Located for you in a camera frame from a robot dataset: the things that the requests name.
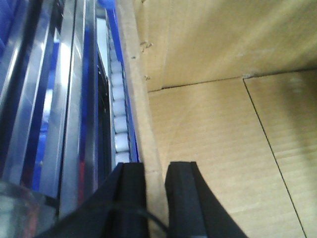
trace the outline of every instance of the silver metal bar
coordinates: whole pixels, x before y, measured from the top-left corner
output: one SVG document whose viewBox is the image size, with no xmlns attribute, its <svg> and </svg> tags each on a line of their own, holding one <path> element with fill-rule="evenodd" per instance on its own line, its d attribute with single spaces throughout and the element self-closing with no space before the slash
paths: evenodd
<svg viewBox="0 0 317 238">
<path fill-rule="evenodd" d="M 74 64 L 74 61 L 72 60 L 72 44 L 75 22 L 75 6 L 76 1 L 74 0 L 67 0 L 64 6 L 60 46 L 57 57 L 55 83 L 49 119 L 49 130 L 40 178 L 39 191 L 54 198 L 56 198 L 58 194 L 69 76 L 71 66 Z"/>
<path fill-rule="evenodd" d="M 12 89 L 21 87 L 17 71 L 20 62 L 24 60 L 25 30 L 31 13 L 30 8 L 30 2 L 21 1 L 0 63 L 0 176 L 4 168 L 14 111 L 17 107 L 17 96 L 12 93 Z"/>
<path fill-rule="evenodd" d="M 87 135 L 85 150 L 85 192 L 87 199 L 98 188 L 98 76 L 97 76 L 97 22 L 96 0 L 87 0 L 85 23 L 87 52 Z"/>
<path fill-rule="evenodd" d="M 15 184 L 20 184 L 33 118 L 42 117 L 43 108 L 36 108 L 36 102 L 44 103 L 51 65 L 54 2 L 46 0 L 42 5 L 3 171 L 2 178 Z"/>
<path fill-rule="evenodd" d="M 76 1 L 59 216 L 74 211 L 79 202 L 80 139 L 82 125 L 82 80 L 86 0 Z"/>
</svg>

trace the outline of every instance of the cardboard edge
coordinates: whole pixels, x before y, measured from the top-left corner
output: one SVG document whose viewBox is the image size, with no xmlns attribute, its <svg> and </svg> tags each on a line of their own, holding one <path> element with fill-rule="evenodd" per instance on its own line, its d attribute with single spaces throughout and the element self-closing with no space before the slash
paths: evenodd
<svg viewBox="0 0 317 238">
<path fill-rule="evenodd" d="M 152 127 L 133 1 L 116 0 L 116 7 L 139 158 L 145 165 L 148 210 L 167 224 L 166 192 Z M 150 234 L 151 237 L 164 237 L 164 233 L 152 222 L 150 222 Z"/>
</svg>

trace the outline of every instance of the staple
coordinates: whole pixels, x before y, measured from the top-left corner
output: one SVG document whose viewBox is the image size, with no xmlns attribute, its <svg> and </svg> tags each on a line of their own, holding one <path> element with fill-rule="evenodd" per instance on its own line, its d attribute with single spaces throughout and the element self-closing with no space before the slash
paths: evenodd
<svg viewBox="0 0 317 238">
<path fill-rule="evenodd" d="M 147 46 L 146 46 L 146 49 L 153 46 L 153 43 L 149 43 Z"/>
</svg>

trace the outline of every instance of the black cable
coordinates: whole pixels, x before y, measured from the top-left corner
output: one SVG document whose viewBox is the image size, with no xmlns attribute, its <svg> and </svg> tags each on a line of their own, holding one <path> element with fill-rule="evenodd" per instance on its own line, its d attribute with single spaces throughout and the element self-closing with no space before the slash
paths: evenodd
<svg viewBox="0 0 317 238">
<path fill-rule="evenodd" d="M 64 230 L 64 228 L 69 225 L 74 219 L 80 216 L 82 213 L 92 212 L 96 210 L 100 210 L 100 208 L 104 208 L 108 211 L 117 211 L 117 212 L 128 212 L 137 214 L 139 216 L 145 217 L 147 219 L 151 219 L 156 225 L 161 228 L 168 237 L 171 237 L 171 232 L 169 228 L 160 221 L 155 215 L 151 212 L 144 209 L 142 206 L 131 204 L 131 203 L 124 203 L 124 202 L 103 202 L 103 203 L 96 203 L 93 205 L 83 206 L 73 213 L 67 215 L 64 219 L 58 222 L 54 227 L 52 227 L 51 232 L 52 235 L 57 235 Z"/>
</svg>

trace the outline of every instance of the brown cardboard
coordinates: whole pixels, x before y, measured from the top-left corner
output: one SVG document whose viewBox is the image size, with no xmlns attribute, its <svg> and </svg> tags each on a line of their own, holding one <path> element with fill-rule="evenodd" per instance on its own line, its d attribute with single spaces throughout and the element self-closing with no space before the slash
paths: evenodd
<svg viewBox="0 0 317 238">
<path fill-rule="evenodd" d="M 242 79 L 149 95 L 163 175 L 170 161 L 196 161 L 248 237 L 304 237 Z"/>
<path fill-rule="evenodd" d="M 140 58 L 133 3 L 129 0 L 118 0 L 116 5 L 139 158 L 145 164 L 148 210 L 167 224 L 167 200 L 158 149 L 152 131 L 152 118 Z M 162 230 L 152 222 L 150 222 L 150 233 L 154 238 L 164 237 Z"/>
<path fill-rule="evenodd" d="M 317 71 L 246 80 L 307 237 L 317 237 Z"/>
<path fill-rule="evenodd" d="M 316 0 L 134 0 L 134 8 L 149 91 L 317 67 Z"/>
</svg>

